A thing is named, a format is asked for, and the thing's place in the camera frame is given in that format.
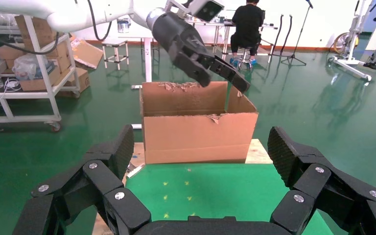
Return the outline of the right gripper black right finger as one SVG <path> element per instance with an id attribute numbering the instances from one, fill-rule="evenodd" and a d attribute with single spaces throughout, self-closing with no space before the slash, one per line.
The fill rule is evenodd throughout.
<path id="1" fill-rule="evenodd" d="M 271 128 L 268 155 L 288 192 L 270 222 L 300 235 L 317 210 L 350 235 L 376 235 L 376 187 L 334 167 L 315 147 Z"/>

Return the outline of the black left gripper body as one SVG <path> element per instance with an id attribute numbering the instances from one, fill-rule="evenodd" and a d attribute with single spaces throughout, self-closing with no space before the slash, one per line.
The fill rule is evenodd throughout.
<path id="1" fill-rule="evenodd" d="M 177 14 L 155 8 L 146 22 L 174 65 L 212 65 L 215 62 L 215 56 L 207 50 L 195 27 Z"/>

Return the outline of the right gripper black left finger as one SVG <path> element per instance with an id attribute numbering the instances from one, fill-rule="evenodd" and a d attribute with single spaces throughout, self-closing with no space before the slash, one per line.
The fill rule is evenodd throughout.
<path id="1" fill-rule="evenodd" d="M 123 183 L 133 152 L 131 125 L 112 141 L 93 145 L 78 164 L 37 185 L 13 234 L 64 235 L 89 207 L 96 208 L 113 234 L 135 234 L 151 221 L 151 213 Z"/>

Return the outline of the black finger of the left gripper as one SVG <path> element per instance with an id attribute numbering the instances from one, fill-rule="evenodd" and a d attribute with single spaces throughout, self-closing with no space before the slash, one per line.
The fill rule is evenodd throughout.
<path id="1" fill-rule="evenodd" d="M 209 70 L 230 82 L 241 93 L 248 91 L 250 88 L 250 83 L 238 70 L 217 55 L 214 56 Z"/>
<path id="2" fill-rule="evenodd" d="M 200 56 L 196 53 L 192 55 L 180 52 L 176 55 L 174 65 L 182 70 L 188 77 L 194 79 L 201 87 L 207 87 L 211 81 L 208 70 L 199 62 Z"/>

